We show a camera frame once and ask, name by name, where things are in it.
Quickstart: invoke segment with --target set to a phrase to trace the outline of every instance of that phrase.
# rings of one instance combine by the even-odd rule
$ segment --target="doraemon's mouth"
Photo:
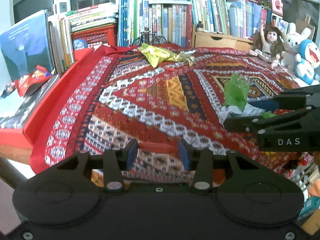
[[[309,48],[309,52],[310,52],[310,57],[313,63],[317,63],[319,62],[319,58],[317,56],[316,53],[314,53],[310,48]]]

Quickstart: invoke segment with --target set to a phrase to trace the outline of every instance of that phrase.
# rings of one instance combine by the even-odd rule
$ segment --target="blue and white plush toy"
[[[311,40],[300,43],[295,56],[294,73],[308,85],[319,85],[320,76],[315,69],[320,65],[320,52],[317,45]]]

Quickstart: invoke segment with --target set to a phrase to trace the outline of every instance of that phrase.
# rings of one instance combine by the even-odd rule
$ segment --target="bicycle wheel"
[[[141,46],[142,44],[142,39],[141,37],[135,39],[133,42],[132,42],[132,46]]]
[[[164,36],[156,36],[154,40],[152,41],[152,45],[159,45],[159,44],[165,44],[167,43],[167,40]]]

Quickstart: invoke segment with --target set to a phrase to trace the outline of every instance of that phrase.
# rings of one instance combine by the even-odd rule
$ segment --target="drawer handle cutout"
[[[211,39],[213,39],[213,40],[215,40],[215,41],[220,41],[220,40],[222,40],[223,38],[211,36]]]

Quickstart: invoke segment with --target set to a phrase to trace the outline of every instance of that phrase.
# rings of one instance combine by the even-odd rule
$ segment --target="miniature bicycle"
[[[147,35],[150,35],[149,34],[150,31],[144,31],[144,32],[141,32],[141,36],[138,37],[137,39],[135,39],[133,42],[132,42],[132,46],[141,46],[142,43],[147,43],[149,45],[158,45],[158,44],[165,44],[167,43],[167,40],[165,39],[164,36],[162,35],[157,35],[157,32],[152,32],[152,38],[151,38],[151,41],[150,42],[147,42],[146,41],[146,38],[145,36]]]

